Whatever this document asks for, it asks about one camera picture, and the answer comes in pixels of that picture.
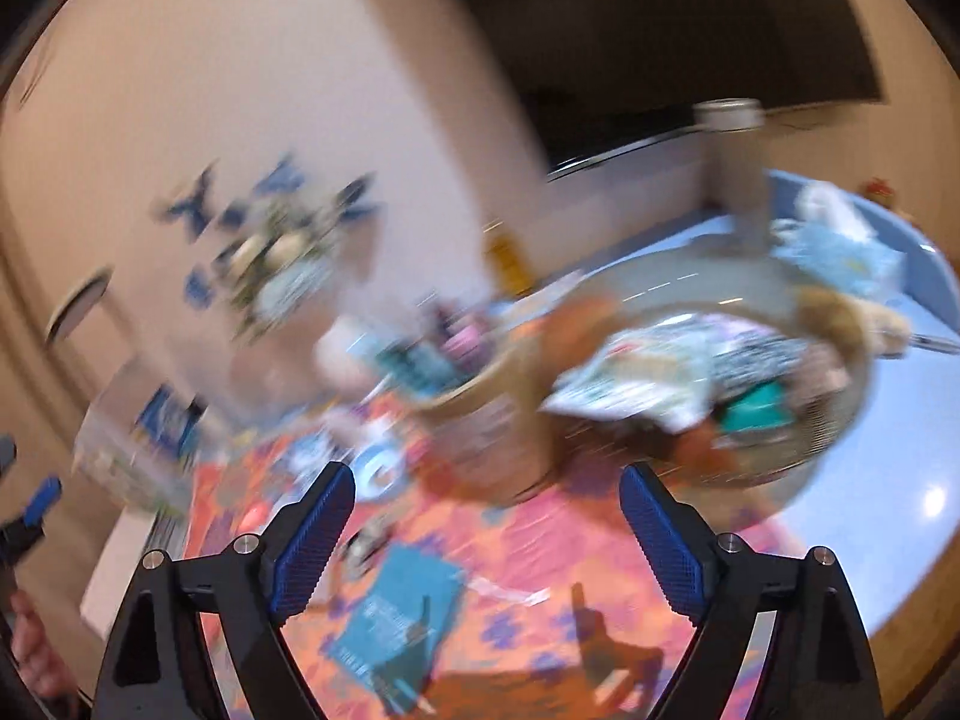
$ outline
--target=yellow bottle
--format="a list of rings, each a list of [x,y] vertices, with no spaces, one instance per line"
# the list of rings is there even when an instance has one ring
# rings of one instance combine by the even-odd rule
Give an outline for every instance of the yellow bottle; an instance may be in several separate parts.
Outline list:
[[[497,288],[506,298],[522,298],[534,290],[536,282],[517,239],[507,225],[495,218],[484,227],[484,255]]]

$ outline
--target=colorful tablecloth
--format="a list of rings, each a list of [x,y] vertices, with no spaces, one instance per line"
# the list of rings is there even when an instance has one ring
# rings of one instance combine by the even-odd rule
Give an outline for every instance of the colorful tablecloth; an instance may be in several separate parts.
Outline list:
[[[243,512],[275,485],[286,484],[272,468],[286,441],[275,440],[226,470],[200,471],[190,557],[223,549],[237,535]],[[416,483],[392,504],[403,509],[395,539],[459,563],[472,579],[492,584],[483,593],[464,591],[457,623],[440,645],[415,715],[582,720],[642,718],[649,712],[692,627],[670,610],[620,512],[619,474],[613,461],[582,453],[552,488],[513,508],[496,509],[459,499],[439,459],[428,455],[418,464]],[[344,537],[377,509],[358,505]],[[753,509],[734,517],[755,550],[798,552],[774,520]],[[283,628],[320,706],[338,720],[386,716],[376,695],[325,656],[376,572],[346,584],[327,608],[309,608]],[[499,600],[501,590],[546,590],[549,597],[528,607]],[[235,720],[247,720],[226,647],[218,646],[218,628],[209,623],[224,699]],[[762,659],[760,649],[751,649],[725,718],[744,716]]]

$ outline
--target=television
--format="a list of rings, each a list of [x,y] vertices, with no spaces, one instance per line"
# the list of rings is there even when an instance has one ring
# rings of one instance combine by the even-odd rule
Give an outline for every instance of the television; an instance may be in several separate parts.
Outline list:
[[[464,0],[551,176],[685,132],[692,105],[881,98],[847,0]]]

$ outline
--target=fingers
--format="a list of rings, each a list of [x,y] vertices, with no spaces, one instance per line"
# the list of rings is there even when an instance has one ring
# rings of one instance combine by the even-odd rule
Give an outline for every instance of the fingers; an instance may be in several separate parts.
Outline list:
[[[10,648],[18,664],[28,661],[46,641],[46,629],[35,613],[17,615]]]
[[[30,690],[35,690],[37,682],[42,678],[51,666],[54,665],[54,651],[49,644],[44,644],[37,648],[30,658],[19,661],[20,678],[24,685]]]
[[[70,670],[49,644],[20,666],[20,678],[40,698],[56,698],[77,689]]]
[[[34,608],[34,602],[24,591],[18,590],[10,597],[10,605],[14,614],[24,614],[32,616],[37,613]]]

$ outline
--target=blue gripper pad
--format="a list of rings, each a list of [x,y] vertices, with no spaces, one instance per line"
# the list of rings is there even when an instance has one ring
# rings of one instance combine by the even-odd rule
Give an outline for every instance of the blue gripper pad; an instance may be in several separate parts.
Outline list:
[[[699,624],[717,582],[714,532],[697,509],[674,500],[646,463],[623,470],[620,508],[670,608]]]
[[[306,609],[353,511],[355,492],[353,472],[329,463],[304,498],[284,506],[263,532],[260,583],[277,626]]]
[[[37,527],[43,523],[43,517],[53,507],[56,501],[64,494],[64,486],[56,476],[50,476],[43,481],[34,493],[34,497],[27,508],[23,509],[23,524]]]

